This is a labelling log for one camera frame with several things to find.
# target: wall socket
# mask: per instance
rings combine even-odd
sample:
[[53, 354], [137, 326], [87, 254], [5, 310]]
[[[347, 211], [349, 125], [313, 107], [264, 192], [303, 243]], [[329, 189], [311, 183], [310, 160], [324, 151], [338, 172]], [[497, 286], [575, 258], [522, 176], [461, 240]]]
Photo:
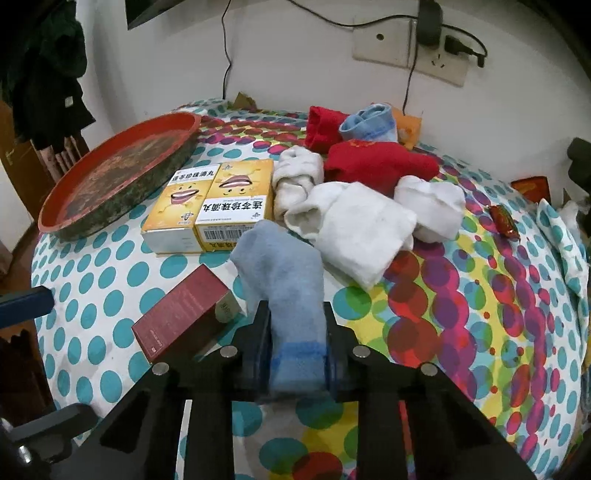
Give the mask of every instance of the wall socket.
[[[366, 18], [356, 17], [353, 23]], [[394, 18], [370, 27], [353, 29], [353, 58], [409, 69], [413, 65], [416, 21]], [[463, 86], [470, 60], [466, 54], [452, 55], [443, 48], [446, 35], [457, 34], [448, 28], [441, 31], [438, 48], [418, 46], [417, 72], [425, 73], [453, 85]], [[462, 42], [472, 47], [462, 35]]]
[[[410, 44], [410, 58], [408, 60], [409, 67], [413, 65], [414, 60], [414, 46], [416, 35], [414, 35], [416, 22], [412, 22], [413, 33], [411, 35]], [[449, 82], [458, 87], [463, 87], [466, 81], [466, 74], [468, 72], [468, 65], [470, 59], [465, 53], [459, 55], [452, 55], [444, 49], [446, 35], [457, 35], [453, 30], [448, 28], [441, 29], [441, 41], [439, 47], [428, 48], [424, 45], [419, 45], [417, 50], [417, 65], [416, 72], [425, 73], [431, 77], [435, 77], [445, 82]], [[467, 39], [462, 38], [462, 43], [470, 48], [472, 44]]]
[[[367, 20], [356, 17], [353, 23]], [[411, 32], [408, 18], [393, 18], [369, 27], [354, 28], [353, 58], [406, 68]]]

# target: red sock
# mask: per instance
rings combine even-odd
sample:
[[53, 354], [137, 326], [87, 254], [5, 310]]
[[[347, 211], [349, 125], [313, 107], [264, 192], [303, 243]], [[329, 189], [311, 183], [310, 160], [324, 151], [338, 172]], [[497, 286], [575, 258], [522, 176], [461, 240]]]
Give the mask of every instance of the red sock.
[[389, 198], [401, 177], [431, 180], [437, 173], [433, 157], [409, 152], [395, 142], [341, 142], [330, 148], [324, 163], [324, 181], [358, 181]]
[[330, 147], [343, 141], [339, 127], [348, 116], [337, 110], [311, 106], [306, 128], [306, 148], [316, 153], [328, 153]]

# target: power adapter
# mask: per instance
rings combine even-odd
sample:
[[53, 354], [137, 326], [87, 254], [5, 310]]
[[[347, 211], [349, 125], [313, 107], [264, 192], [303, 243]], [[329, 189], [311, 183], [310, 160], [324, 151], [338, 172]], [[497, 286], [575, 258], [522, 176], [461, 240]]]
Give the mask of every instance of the power adapter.
[[417, 15], [417, 42], [435, 48], [441, 42], [443, 11], [435, 0], [420, 0]]
[[485, 56], [482, 53], [475, 52], [467, 45], [464, 45], [456, 37], [452, 37], [451, 35], [446, 35], [445, 43], [443, 44], [443, 48], [445, 49], [446, 52], [451, 53], [452, 55], [458, 55], [459, 53], [467, 53], [468, 55], [474, 55], [476, 57], [478, 66], [480, 68], [484, 67]]

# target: red tray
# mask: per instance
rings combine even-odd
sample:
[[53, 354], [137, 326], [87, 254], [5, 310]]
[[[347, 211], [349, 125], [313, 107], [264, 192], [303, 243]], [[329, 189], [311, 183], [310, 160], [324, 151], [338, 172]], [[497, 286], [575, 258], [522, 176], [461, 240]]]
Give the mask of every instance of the red tray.
[[201, 117], [159, 116], [108, 139], [57, 183], [39, 215], [39, 231], [62, 240], [91, 235], [160, 187], [193, 153]]

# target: bed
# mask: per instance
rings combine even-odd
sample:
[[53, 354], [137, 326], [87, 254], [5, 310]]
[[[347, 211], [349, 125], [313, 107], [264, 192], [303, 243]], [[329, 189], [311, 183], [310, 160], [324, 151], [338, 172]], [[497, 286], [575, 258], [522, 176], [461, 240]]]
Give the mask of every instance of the bed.
[[[233, 111], [218, 99], [180, 109], [203, 115], [186, 166], [276, 160], [284, 149], [303, 145], [305, 113]], [[585, 344], [560, 258], [536, 225], [535, 206], [517, 191], [466, 161], [429, 145], [418, 148], [440, 164], [434, 181], [451, 181], [466, 192], [457, 238], [415, 242], [413, 252], [400, 253], [369, 293], [328, 267], [325, 298], [339, 323], [392, 361], [439, 365], [538, 478], [548, 478], [575, 431]], [[230, 287], [245, 310], [228, 252], [156, 256], [143, 243], [139, 229], [160, 191], [86, 239], [39, 240], [32, 285], [50, 288], [56, 306], [35, 324], [57, 408], [83, 402], [101, 417], [109, 413], [149, 367], [131, 326], [198, 265]], [[495, 204], [505, 205], [516, 220], [520, 242], [497, 233], [487, 211]], [[247, 322], [240, 315], [218, 344], [229, 343]], [[235, 402], [232, 418], [237, 480], [355, 478], [355, 403], [336, 404], [328, 396], [263, 406]], [[411, 456], [409, 463], [412, 469]]]

